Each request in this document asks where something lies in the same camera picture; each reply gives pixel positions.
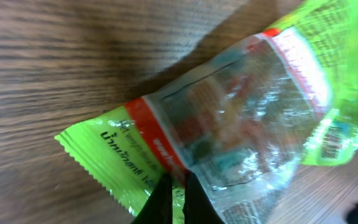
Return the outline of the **green snack bag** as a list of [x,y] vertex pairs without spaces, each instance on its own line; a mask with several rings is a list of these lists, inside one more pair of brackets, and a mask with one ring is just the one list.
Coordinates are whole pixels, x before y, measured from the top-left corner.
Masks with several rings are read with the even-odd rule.
[[158,91],[65,129],[64,150],[134,218],[193,172],[224,223],[265,223],[298,165],[358,149],[358,1],[305,1]]

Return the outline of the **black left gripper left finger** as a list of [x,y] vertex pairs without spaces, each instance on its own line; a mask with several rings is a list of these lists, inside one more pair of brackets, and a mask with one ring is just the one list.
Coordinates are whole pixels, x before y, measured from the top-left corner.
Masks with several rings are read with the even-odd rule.
[[172,224],[172,178],[164,174],[131,224]]

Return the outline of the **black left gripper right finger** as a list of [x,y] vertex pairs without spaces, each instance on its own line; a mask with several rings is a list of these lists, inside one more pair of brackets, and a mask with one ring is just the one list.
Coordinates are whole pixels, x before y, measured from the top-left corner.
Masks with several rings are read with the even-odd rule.
[[197,176],[189,171],[186,175],[185,224],[224,224],[213,208]]

